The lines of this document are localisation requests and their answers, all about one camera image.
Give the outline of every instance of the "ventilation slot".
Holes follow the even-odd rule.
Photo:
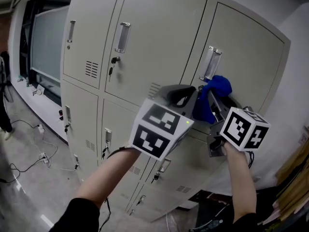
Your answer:
[[[86,61],[85,74],[93,78],[98,77],[98,64]]]
[[[183,193],[187,193],[191,190],[191,188],[186,188],[184,186],[179,186],[176,191],[180,191],[180,192],[183,192]]]
[[[93,143],[91,143],[90,141],[86,140],[86,146],[91,149],[92,151],[96,151],[96,147]]]
[[[93,143],[90,143],[90,146],[91,146],[91,150],[96,151],[95,145]]]
[[[156,83],[151,83],[149,92],[148,92],[148,97],[153,97],[161,88],[161,85],[156,84]]]
[[[191,190],[191,188],[185,188],[184,190],[183,190],[183,193],[187,193],[188,191],[190,191]]]
[[[129,171],[136,174],[136,175],[140,175],[140,169],[139,168],[131,166]]]
[[[176,189],[176,191],[182,191],[184,189],[184,186],[180,186]]]
[[[140,175],[140,169],[139,168],[135,168],[133,173],[135,173],[136,175]]]

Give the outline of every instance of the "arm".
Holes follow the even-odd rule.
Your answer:
[[[249,213],[256,213],[256,191],[245,153],[230,143],[224,144],[232,182],[234,222]]]
[[[140,156],[140,151],[127,149],[112,155],[77,191],[77,198],[92,201],[99,209],[122,177]]]

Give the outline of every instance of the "window frame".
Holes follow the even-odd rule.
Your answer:
[[[31,40],[32,40],[32,31],[34,26],[34,19],[35,15],[43,12],[44,3],[46,0],[29,0],[26,4],[26,9],[23,18],[23,24],[21,29],[21,36],[20,36],[20,60],[19,60],[19,68],[20,68],[20,75],[24,78],[29,79],[29,83],[32,84],[35,88],[38,86],[38,82],[36,80],[37,73],[34,70],[31,70]],[[29,36],[28,41],[26,37],[25,27],[29,26]],[[24,52],[24,46],[27,45],[27,52]],[[61,104],[61,97],[54,94],[53,92],[49,91],[46,87],[44,91],[44,95],[51,99],[53,102],[62,106]]]

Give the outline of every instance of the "metal locker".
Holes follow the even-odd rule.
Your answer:
[[[148,209],[147,207],[135,207],[134,205],[131,206],[127,213],[130,216],[141,218],[146,222],[152,222],[162,216],[162,213]]]
[[[179,198],[195,191],[225,160],[225,157],[210,158],[207,143],[202,141],[205,139],[205,134],[191,129],[165,160],[157,161],[146,184]]]
[[[231,82],[232,97],[258,112],[273,85],[283,48],[268,29],[218,3],[193,85],[204,85],[199,78],[205,73],[222,75]]]
[[[69,125],[70,150],[77,155],[82,179],[98,167],[97,109],[98,97],[67,81],[61,83],[61,100],[65,124]]]
[[[104,100],[102,123],[102,156],[106,160],[110,153],[124,146],[130,137],[136,114],[126,108]],[[140,180],[147,166],[149,156],[141,154],[128,173]]]
[[[144,220],[153,221],[179,201],[180,199],[170,196],[164,191],[143,186],[128,213]]]
[[[178,84],[206,0],[125,0],[113,41],[105,91],[141,105],[164,85]]]
[[[102,155],[104,155],[104,159],[102,159],[102,164],[113,151],[128,142],[135,116],[134,112],[104,100],[102,122]],[[149,156],[141,154],[111,193],[111,202],[119,208],[126,209],[145,172],[149,158]]]
[[[125,211],[138,184],[139,179],[135,178],[131,173],[127,172],[118,183],[116,188],[109,195],[111,206],[115,205]]]
[[[116,0],[72,0],[63,73],[99,87],[105,41]]]

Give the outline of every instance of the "power strip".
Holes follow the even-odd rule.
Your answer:
[[[47,155],[44,152],[39,155],[39,159],[41,159],[41,161],[44,164],[48,164],[49,163],[48,157],[47,157]]]
[[[44,134],[45,130],[44,130],[42,124],[40,124],[40,125],[38,126],[38,129],[39,129],[40,134]]]

